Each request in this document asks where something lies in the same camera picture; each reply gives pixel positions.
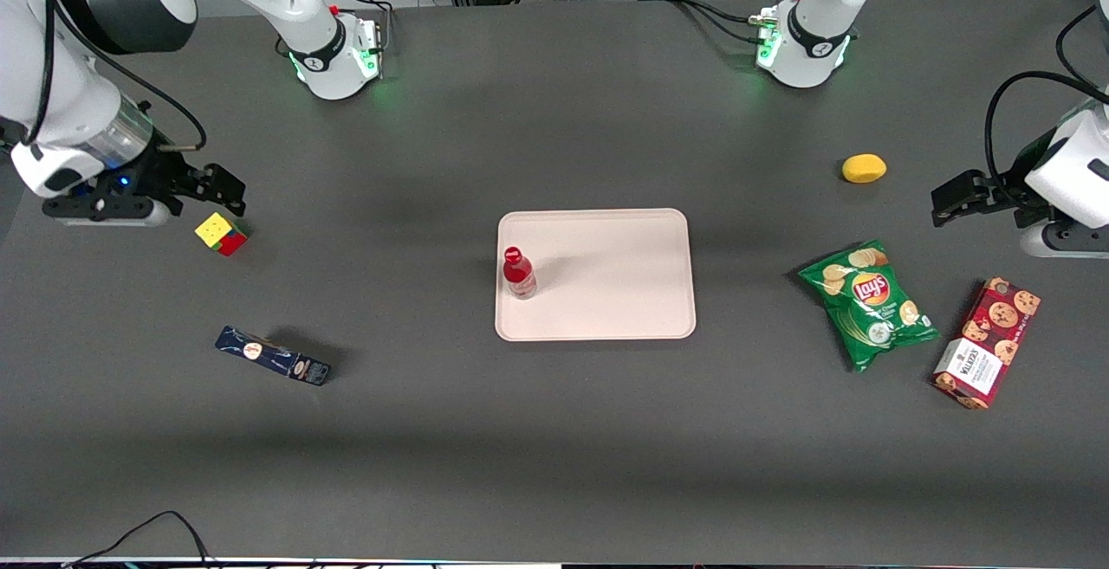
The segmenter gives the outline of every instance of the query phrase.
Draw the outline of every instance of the label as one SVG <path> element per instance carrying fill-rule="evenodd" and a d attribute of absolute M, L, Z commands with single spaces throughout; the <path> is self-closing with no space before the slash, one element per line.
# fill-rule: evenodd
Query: label
<path fill-rule="evenodd" d="M 519 283 L 507 282 L 508 288 L 519 298 L 530 297 L 536 293 L 536 287 L 538 287 L 538 282 L 536 282 L 536 273 L 531 273 L 527 278 Z"/>
<path fill-rule="evenodd" d="M 881 305 L 889 299 L 889 282 L 877 273 L 855 277 L 851 282 L 851 289 L 855 293 L 855 298 L 871 306 Z"/>
<path fill-rule="evenodd" d="M 947 345 L 936 372 L 946 372 L 970 387 L 989 395 L 1004 364 L 986 348 L 960 337 Z"/>

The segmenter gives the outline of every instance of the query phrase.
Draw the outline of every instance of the red bottle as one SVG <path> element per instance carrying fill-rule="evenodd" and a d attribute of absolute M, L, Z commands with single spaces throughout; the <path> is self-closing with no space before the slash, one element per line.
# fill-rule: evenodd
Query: red bottle
<path fill-rule="evenodd" d="M 536 294 L 536 273 L 531 262 L 515 246 L 505 251 L 505 281 L 517 298 L 531 298 Z"/>

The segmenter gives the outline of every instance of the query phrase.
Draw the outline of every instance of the power cable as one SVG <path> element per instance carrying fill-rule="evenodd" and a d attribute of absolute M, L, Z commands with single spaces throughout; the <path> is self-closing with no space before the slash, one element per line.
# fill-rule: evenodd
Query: power cable
<path fill-rule="evenodd" d="M 380 0 L 353 0 L 353 1 L 356 1 L 356 2 L 359 2 L 359 3 L 363 3 L 363 4 L 376 6 L 377 8 L 381 9 L 381 12 L 385 13 L 386 33 L 385 33 L 385 41 L 384 41 L 384 43 L 381 43 L 381 51 L 387 50 L 389 48 L 389 44 L 393 41 L 393 29 L 394 29 L 393 4 L 390 4 L 389 2 L 380 1 Z"/>
<path fill-rule="evenodd" d="M 119 71 L 123 75 L 128 77 L 131 81 L 139 84 L 140 87 L 146 89 L 151 93 L 157 95 L 166 103 L 170 103 L 177 112 L 180 112 L 190 123 L 197 133 L 197 142 L 195 145 L 162 145 L 160 151 L 200 151 L 207 143 L 207 132 L 204 130 L 204 125 L 196 119 L 196 116 L 189 111 L 183 104 L 177 100 L 173 99 L 169 93 L 162 91 L 154 84 L 151 84 L 142 77 L 135 75 L 130 71 L 130 69 L 124 68 L 122 64 L 116 62 L 114 59 L 104 53 L 100 48 L 89 41 L 89 39 L 81 33 L 79 29 L 70 21 L 68 13 L 64 9 L 57 8 L 58 0 L 44 0 L 43 1 L 43 60 L 42 60 L 42 85 L 39 90 L 39 106 L 35 112 L 34 122 L 31 124 L 31 129 L 27 131 L 24 136 L 20 139 L 23 145 L 30 145 L 33 143 L 42 128 L 42 122 L 47 115 L 47 109 L 50 106 L 50 91 L 53 84 L 53 73 L 54 73 L 54 43 L 57 38 L 54 35 L 54 21 L 55 18 L 61 20 L 67 29 L 80 41 L 89 51 L 91 51 L 98 59 L 106 63 L 115 71 Z"/>
<path fill-rule="evenodd" d="M 1097 87 L 1091 87 L 1081 80 L 1076 80 L 1072 77 L 1060 75 L 1058 73 L 1051 73 L 1049 71 L 1022 71 L 1001 83 L 994 92 L 994 98 L 989 100 L 989 106 L 986 109 L 986 129 L 985 129 L 985 148 L 986 148 L 986 167 L 989 171 L 990 180 L 994 181 L 994 185 L 998 187 L 998 191 L 1005 196 L 1006 201 L 1015 206 L 1026 205 L 1026 202 L 1018 200 L 1009 192 L 1009 186 L 1001 184 L 1001 174 L 997 171 L 997 163 L 994 160 L 994 115 L 997 113 L 997 105 L 1001 101 L 1001 96 L 1005 92 L 1009 90 L 1015 83 L 1021 80 L 1050 80 L 1051 82 L 1057 82 L 1059 84 L 1065 84 L 1071 89 L 1081 92 L 1083 95 L 1093 98 L 1100 103 L 1109 104 L 1109 95 L 1105 94 L 1097 89 Z"/>
<path fill-rule="evenodd" d="M 759 39 L 755 39 L 753 37 L 743 37 L 741 35 L 741 33 L 736 33 L 729 30 L 723 23 L 721 23 L 721 21 L 718 21 L 718 19 L 723 19 L 724 21 L 730 21 L 733 23 L 739 23 L 739 22 L 746 23 L 747 21 L 746 19 L 739 18 L 736 16 L 733 16 L 732 13 L 725 13 L 724 11 L 721 11 L 721 9 L 716 9 L 713 6 L 705 4 L 704 2 L 701 2 L 699 0 L 660 0 L 660 1 L 689 6 L 689 8 L 693 9 L 693 12 L 700 13 L 701 17 L 704 17 L 705 20 L 709 21 L 709 23 L 716 27 L 716 29 L 720 30 L 721 32 L 728 33 L 729 37 L 732 37 L 732 39 L 735 39 L 736 41 L 744 41 L 744 43 L 751 43 L 752 45 L 761 43 Z"/>
<path fill-rule="evenodd" d="M 1062 63 L 1062 68 L 1065 68 L 1067 70 L 1067 73 L 1070 73 L 1076 80 L 1081 80 L 1082 83 L 1093 88 L 1097 88 L 1097 84 L 1091 82 L 1088 79 L 1088 77 L 1085 77 L 1081 73 L 1079 73 L 1078 69 L 1075 69 L 1074 65 L 1070 64 L 1070 61 L 1067 60 L 1067 54 L 1062 51 L 1062 41 L 1067 39 L 1067 33 L 1070 33 L 1070 31 L 1074 30 L 1076 26 L 1081 23 L 1083 19 L 1097 12 L 1097 10 L 1098 10 L 1097 6 L 1090 6 L 1090 8 L 1079 13 L 1078 17 L 1070 20 L 1070 23 L 1066 24 L 1061 29 L 1061 31 L 1059 31 L 1059 35 L 1055 38 L 1055 55 L 1059 57 L 1059 62 Z"/>
<path fill-rule="evenodd" d="M 110 553 L 112 550 L 123 545 L 123 541 L 128 540 L 128 538 L 130 538 L 131 535 L 134 535 L 139 530 L 142 530 L 143 528 L 149 526 L 151 522 L 157 520 L 157 518 L 164 517 L 166 515 L 172 515 L 173 517 L 177 518 L 177 521 L 181 521 L 185 526 L 185 528 L 189 529 L 189 534 L 192 535 L 193 537 L 193 543 L 196 546 L 196 553 L 200 555 L 201 566 L 211 567 L 211 565 L 208 565 L 208 558 L 211 558 L 213 561 L 215 560 L 215 558 L 211 553 L 208 553 L 207 547 L 204 546 L 204 541 L 201 539 L 200 534 L 196 532 L 196 529 L 193 528 L 193 525 L 190 524 L 189 520 L 185 519 L 180 512 L 177 512 L 177 510 L 163 510 L 162 512 L 159 512 L 154 517 L 151 517 L 150 519 L 143 521 L 142 524 L 124 532 L 123 536 L 120 537 L 114 543 L 105 547 L 102 550 L 94 551 L 88 556 L 82 556 L 81 558 L 72 562 L 63 562 L 60 569 L 69 569 L 70 567 L 75 567 L 87 560 L 91 560 L 93 558 L 99 558 L 101 556 L 104 556 L 105 553 Z"/>

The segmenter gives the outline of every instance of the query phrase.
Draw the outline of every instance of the small blue box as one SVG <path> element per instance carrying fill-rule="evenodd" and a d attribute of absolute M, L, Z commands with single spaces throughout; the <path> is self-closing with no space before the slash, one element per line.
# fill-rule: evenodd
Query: small blue box
<path fill-rule="evenodd" d="M 277 346 L 263 337 L 238 331 L 233 326 L 223 327 L 215 347 L 236 357 L 253 360 L 262 367 L 269 368 L 293 380 L 309 385 L 322 385 L 327 379 L 332 366 L 317 362 L 307 355 Z"/>

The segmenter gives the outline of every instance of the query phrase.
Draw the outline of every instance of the lay's chip bag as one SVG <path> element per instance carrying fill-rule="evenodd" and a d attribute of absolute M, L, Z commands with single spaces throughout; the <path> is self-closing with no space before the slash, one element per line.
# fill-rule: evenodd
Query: lay's chip bag
<path fill-rule="evenodd" d="M 801 277 L 820 291 L 855 372 L 871 367 L 879 353 L 939 337 L 897 284 L 885 247 L 876 240 L 813 264 Z"/>

